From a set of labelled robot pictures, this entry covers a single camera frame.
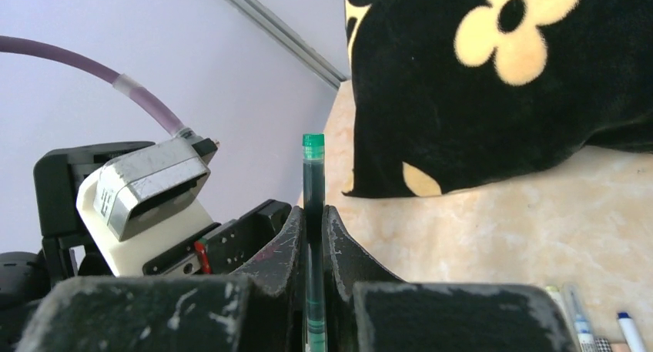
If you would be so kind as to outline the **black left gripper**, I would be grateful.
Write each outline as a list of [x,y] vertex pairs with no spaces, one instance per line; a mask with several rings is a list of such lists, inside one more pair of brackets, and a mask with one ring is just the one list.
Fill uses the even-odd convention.
[[214,221],[197,196],[217,149],[213,141],[113,142],[42,156],[32,175],[50,283],[231,273],[255,256],[290,205],[269,199]]

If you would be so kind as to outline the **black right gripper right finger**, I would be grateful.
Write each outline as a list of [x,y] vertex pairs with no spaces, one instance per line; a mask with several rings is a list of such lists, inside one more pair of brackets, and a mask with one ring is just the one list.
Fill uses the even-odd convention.
[[573,351],[562,312],[523,284],[409,283],[371,256],[334,206],[323,214],[331,351]]

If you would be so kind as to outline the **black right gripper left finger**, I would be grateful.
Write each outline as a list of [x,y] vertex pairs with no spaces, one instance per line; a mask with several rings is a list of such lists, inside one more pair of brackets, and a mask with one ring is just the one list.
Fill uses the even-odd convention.
[[234,272],[76,277],[39,304],[19,351],[295,351],[304,213]]

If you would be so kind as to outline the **green transparent pen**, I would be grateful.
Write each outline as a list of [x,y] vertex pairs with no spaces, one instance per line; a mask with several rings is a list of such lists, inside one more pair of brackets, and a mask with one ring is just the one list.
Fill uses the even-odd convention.
[[305,329],[309,351],[327,350],[323,285],[322,216],[325,206],[325,138],[303,135],[303,210],[306,224]]

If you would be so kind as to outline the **white pen with light-green cap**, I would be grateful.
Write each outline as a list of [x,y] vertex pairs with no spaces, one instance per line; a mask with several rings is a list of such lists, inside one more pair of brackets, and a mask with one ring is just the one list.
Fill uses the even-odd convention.
[[569,313],[568,313],[568,310],[567,310],[567,307],[566,307],[566,303],[564,302],[564,298],[562,296],[561,290],[559,289],[559,287],[557,287],[555,285],[547,285],[547,286],[544,287],[544,289],[548,293],[550,298],[558,306],[558,309],[560,310],[562,318],[563,318],[563,320],[565,322],[565,326],[569,330],[570,334],[573,337],[575,337],[576,332],[575,332],[574,324],[573,324],[573,322],[571,321],[571,319],[569,317]]

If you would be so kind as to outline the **white pen with blue end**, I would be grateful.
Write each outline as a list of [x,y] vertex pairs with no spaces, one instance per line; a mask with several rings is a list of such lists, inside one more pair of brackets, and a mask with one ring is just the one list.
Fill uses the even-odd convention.
[[563,295],[581,351],[597,352],[591,323],[587,318],[578,288],[573,283],[564,283]]

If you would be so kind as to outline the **white pen with beige cap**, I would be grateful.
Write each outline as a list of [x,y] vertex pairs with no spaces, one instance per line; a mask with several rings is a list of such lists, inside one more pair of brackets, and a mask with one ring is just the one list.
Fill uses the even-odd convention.
[[631,352],[630,347],[626,343],[611,344],[612,352]]

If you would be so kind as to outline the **white pen with blue cap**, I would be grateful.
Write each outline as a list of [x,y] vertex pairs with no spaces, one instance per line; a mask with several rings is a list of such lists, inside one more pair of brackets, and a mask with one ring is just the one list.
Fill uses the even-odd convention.
[[631,352],[647,352],[644,339],[637,325],[628,312],[617,312],[617,320],[621,332]]

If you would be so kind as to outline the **black pillow with cream flowers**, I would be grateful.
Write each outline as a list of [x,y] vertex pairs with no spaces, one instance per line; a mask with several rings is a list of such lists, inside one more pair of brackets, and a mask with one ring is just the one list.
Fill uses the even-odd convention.
[[345,0],[348,196],[439,196],[652,151],[652,0]]

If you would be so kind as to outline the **aluminium wall rail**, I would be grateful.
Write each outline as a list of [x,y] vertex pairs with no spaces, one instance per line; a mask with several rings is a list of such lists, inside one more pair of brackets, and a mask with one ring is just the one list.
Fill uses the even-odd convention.
[[347,81],[344,73],[308,45],[296,31],[259,0],[226,1],[335,90],[338,90],[342,82]]

